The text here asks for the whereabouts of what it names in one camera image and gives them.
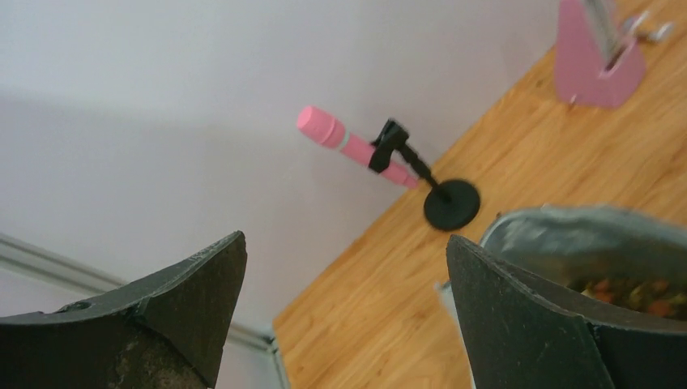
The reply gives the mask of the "pet food bag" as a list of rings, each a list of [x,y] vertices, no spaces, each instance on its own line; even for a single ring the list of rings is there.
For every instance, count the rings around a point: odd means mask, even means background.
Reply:
[[[524,208],[499,216],[479,242],[506,274],[558,289],[592,276],[686,280],[686,231],[609,206]]]

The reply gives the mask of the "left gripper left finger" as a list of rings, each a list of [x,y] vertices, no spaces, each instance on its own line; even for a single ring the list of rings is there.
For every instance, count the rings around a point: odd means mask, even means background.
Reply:
[[[238,231],[56,312],[2,318],[2,387],[213,388],[246,263]]]

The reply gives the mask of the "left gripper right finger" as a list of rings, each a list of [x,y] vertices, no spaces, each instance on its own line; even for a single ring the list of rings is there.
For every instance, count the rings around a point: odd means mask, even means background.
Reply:
[[[458,235],[446,259],[479,388],[685,387],[685,323],[584,297]]]

